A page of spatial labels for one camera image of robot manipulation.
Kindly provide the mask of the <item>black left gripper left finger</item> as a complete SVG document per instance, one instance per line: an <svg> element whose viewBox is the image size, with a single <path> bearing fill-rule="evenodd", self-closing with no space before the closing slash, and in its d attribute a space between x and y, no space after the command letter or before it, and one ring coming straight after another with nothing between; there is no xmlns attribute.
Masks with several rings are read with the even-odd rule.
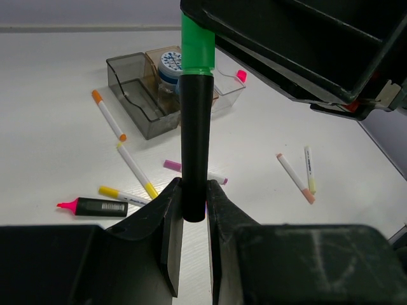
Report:
<svg viewBox="0 0 407 305"><path fill-rule="evenodd" d="M3 226L2 304L171 304L183 218L176 178L119 223Z"/></svg>

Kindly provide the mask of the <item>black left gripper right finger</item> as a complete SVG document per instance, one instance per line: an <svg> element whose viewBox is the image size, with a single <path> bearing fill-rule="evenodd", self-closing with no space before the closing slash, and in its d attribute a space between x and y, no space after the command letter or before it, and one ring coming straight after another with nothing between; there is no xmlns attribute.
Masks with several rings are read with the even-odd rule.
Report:
<svg viewBox="0 0 407 305"><path fill-rule="evenodd" d="M405 304L406 273L363 225L262 225L207 183L214 304Z"/></svg>

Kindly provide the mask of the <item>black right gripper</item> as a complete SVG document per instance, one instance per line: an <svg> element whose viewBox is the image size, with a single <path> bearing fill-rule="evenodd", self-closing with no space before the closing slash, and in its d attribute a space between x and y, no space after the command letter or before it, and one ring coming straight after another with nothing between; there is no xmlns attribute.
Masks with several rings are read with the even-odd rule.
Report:
<svg viewBox="0 0 407 305"><path fill-rule="evenodd" d="M405 1L182 1L216 45L295 102L362 121L406 112Z"/></svg>

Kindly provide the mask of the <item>black pink highlighter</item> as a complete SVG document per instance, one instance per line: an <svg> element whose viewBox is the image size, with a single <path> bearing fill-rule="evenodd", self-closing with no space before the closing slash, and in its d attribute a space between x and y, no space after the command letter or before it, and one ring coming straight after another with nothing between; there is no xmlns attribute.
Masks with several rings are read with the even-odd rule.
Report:
<svg viewBox="0 0 407 305"><path fill-rule="evenodd" d="M71 202L57 204L58 208L69 210L75 216L90 217L126 217L128 203L78 197Z"/></svg>

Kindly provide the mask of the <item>black green highlighter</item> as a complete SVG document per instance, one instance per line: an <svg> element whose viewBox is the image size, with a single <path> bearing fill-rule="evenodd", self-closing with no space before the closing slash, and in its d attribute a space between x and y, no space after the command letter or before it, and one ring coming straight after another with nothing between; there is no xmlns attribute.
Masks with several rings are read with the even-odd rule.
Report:
<svg viewBox="0 0 407 305"><path fill-rule="evenodd" d="M210 114L214 91L215 35L191 18L181 19L182 209L188 222L205 219Z"/></svg>

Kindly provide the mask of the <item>blue-lidded round jar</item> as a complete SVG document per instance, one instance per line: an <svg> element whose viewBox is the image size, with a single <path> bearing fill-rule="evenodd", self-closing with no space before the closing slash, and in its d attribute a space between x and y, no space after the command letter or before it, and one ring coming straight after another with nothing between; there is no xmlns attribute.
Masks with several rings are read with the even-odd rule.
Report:
<svg viewBox="0 0 407 305"><path fill-rule="evenodd" d="M165 114L180 110L179 95L172 84L160 83L158 85L158 102Z"/></svg>
<svg viewBox="0 0 407 305"><path fill-rule="evenodd" d="M158 75L162 81L176 85L182 73L181 53L166 51L161 55L158 62Z"/></svg>

